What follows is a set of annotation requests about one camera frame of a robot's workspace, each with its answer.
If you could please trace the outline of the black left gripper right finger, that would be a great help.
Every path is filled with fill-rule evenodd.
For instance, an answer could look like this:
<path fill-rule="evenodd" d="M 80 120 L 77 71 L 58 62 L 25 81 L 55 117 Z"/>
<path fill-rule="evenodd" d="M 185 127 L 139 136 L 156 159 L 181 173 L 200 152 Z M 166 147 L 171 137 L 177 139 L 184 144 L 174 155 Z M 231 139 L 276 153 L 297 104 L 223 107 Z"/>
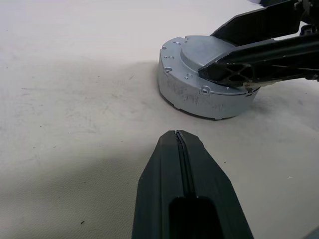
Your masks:
<path fill-rule="evenodd" d="M 200 139 L 177 131 L 189 185 L 185 236 L 190 239 L 251 239 L 252 232 L 231 181 Z"/>

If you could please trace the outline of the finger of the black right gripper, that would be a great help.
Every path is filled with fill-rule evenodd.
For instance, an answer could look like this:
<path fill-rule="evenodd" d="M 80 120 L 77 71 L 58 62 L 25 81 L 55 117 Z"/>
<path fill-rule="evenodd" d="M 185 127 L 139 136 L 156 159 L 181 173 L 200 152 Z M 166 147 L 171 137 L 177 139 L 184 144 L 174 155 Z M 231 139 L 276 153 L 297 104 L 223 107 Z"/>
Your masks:
<path fill-rule="evenodd" d="M 300 78 L 318 80 L 319 35 L 235 47 L 200 68 L 198 74 L 219 85 L 247 88 Z"/>
<path fill-rule="evenodd" d="M 235 46 L 282 37 L 298 32 L 302 3 L 286 0 L 237 15 L 212 33 Z"/>

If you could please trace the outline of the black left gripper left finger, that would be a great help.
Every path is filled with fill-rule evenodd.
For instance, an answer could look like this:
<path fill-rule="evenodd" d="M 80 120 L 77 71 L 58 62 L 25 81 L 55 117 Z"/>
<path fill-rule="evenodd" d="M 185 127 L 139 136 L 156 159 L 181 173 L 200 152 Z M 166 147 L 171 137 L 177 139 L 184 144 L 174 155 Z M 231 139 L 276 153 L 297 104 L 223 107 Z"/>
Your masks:
<path fill-rule="evenodd" d="M 175 131 L 163 134 L 138 181 L 133 239 L 168 239 L 169 206 L 184 196 Z"/>

